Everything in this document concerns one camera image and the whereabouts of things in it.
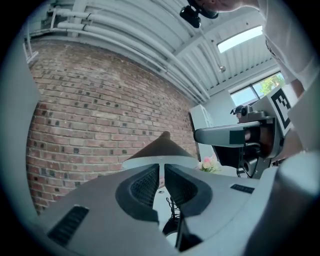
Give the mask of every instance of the white cabinet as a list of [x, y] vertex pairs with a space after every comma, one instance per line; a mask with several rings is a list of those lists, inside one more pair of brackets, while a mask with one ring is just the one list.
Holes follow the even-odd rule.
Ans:
[[[202, 105], [191, 108], [190, 113], [195, 130], [214, 126], [211, 115]], [[214, 150], [211, 145], [198, 143], [198, 148], [201, 161], [203, 161], [205, 157], [211, 157], [214, 154]]]

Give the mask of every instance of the window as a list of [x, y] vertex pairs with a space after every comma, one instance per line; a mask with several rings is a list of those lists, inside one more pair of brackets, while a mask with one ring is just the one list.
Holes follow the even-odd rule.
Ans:
[[223, 42], [218, 43], [217, 47], [218, 47], [220, 53], [223, 53], [232, 47], [235, 47], [245, 41], [248, 41], [248, 40], [255, 38], [257, 36], [260, 36], [260, 35], [262, 35], [262, 26], [257, 26], [257, 27], [251, 28], [247, 31], [244, 31], [240, 34], [232, 36], [231, 38], [229, 38]]
[[232, 93], [231, 98], [236, 106], [251, 105], [270, 93], [275, 87], [282, 87], [284, 85], [285, 79], [279, 72], [263, 79], [262, 81], [250, 84], [247, 87]]

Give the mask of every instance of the corrugated metal ceiling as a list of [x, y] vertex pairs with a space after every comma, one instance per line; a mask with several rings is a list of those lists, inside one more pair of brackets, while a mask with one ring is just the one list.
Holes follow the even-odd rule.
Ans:
[[[217, 47], [218, 43], [240, 32], [262, 25], [263, 20], [258, 11], [246, 7], [234, 12], [220, 13], [219, 17], [213, 20], [201, 17], [201, 28], [195, 29], [179, 16], [181, 8], [187, 3], [187, 0], [91, 0], [85, 2], [83, 0], [58, 0], [52, 7], [110, 17], [116, 21], [125, 22], [156, 40], [181, 61], [189, 74], [182, 71], [162, 51], [138, 39], [134, 34], [108, 24], [88, 20], [78, 21], [125, 35], [153, 51], [167, 63], [164, 65], [155, 59], [159, 65], [169, 71], [178, 69], [183, 73], [187, 81], [178, 78], [179, 83], [181, 82], [193, 93], [198, 91], [201, 96], [197, 96], [196, 93], [194, 93], [195, 96], [192, 93], [187, 96], [199, 103], [207, 100], [209, 95], [245, 83], [255, 75], [277, 69], [266, 48], [263, 35], [243, 42], [223, 53], [220, 53]], [[77, 23], [76, 19], [68, 21]], [[88, 36], [79, 34], [78, 37], [85, 39]], [[127, 55], [170, 80], [174, 85], [181, 87], [181, 84], [172, 80], [166, 72], [132, 52], [115, 47], [112, 50]], [[219, 72], [220, 66], [225, 67], [225, 72]], [[188, 77], [190, 74], [197, 81], [190, 80]]]

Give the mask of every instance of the black camera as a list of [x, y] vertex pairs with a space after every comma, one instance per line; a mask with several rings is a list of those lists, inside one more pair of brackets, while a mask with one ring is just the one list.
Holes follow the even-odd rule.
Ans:
[[205, 10], [202, 6], [198, 5], [195, 0], [188, 0], [188, 3], [189, 5], [181, 9], [180, 17], [190, 23], [196, 29], [200, 28], [201, 26], [199, 14], [208, 19], [216, 19], [218, 17], [218, 12]]

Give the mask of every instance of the skylight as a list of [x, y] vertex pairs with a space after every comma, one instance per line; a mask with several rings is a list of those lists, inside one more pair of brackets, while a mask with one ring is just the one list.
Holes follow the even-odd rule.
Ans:
[[249, 29], [245, 32], [237, 34], [237, 35], [219, 43], [217, 46], [218, 46], [220, 53], [223, 53], [226, 50], [229, 50], [230, 48], [235, 47], [236, 45], [239, 45], [249, 39], [255, 38], [260, 35], [262, 35], [262, 26], [257, 26], [252, 29]]

